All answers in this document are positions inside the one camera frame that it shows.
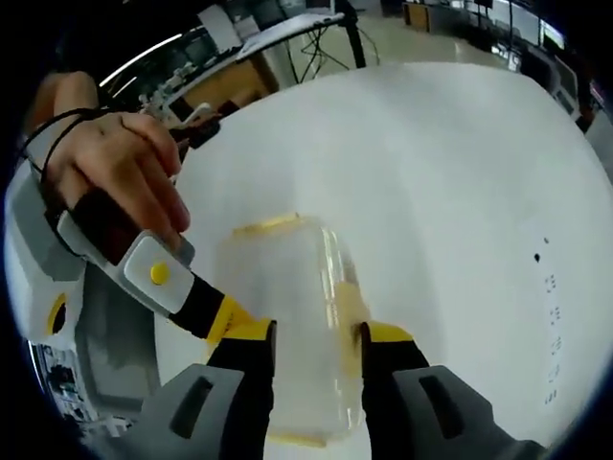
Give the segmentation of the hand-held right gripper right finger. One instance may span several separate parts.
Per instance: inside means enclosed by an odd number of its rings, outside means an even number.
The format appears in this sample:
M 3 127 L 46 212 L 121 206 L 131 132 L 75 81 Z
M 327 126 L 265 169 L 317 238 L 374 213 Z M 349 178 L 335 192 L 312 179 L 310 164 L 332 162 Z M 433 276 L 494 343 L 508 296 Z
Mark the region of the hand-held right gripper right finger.
M 540 459 L 545 448 L 517 440 L 494 421 L 491 403 L 414 337 L 377 321 L 360 326 L 362 405 L 374 459 Z

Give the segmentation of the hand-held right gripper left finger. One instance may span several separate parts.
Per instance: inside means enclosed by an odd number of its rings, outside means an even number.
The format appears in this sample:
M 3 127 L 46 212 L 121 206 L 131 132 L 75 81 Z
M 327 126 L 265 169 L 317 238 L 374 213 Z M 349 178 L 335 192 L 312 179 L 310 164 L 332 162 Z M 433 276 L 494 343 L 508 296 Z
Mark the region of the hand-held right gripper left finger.
M 105 459 L 261 459 L 274 404 L 276 323 L 229 331 L 206 364 L 193 364 L 147 399 Z

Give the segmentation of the person's left hand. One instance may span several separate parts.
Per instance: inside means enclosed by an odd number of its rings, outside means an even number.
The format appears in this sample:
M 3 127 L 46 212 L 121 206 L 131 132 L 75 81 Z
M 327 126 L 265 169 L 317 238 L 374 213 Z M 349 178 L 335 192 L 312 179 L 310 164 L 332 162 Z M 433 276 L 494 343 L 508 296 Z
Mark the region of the person's left hand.
M 57 123 L 45 178 L 74 207 L 95 188 L 170 248 L 181 243 L 190 213 L 171 179 L 181 171 L 178 147 L 156 119 L 127 112 Z

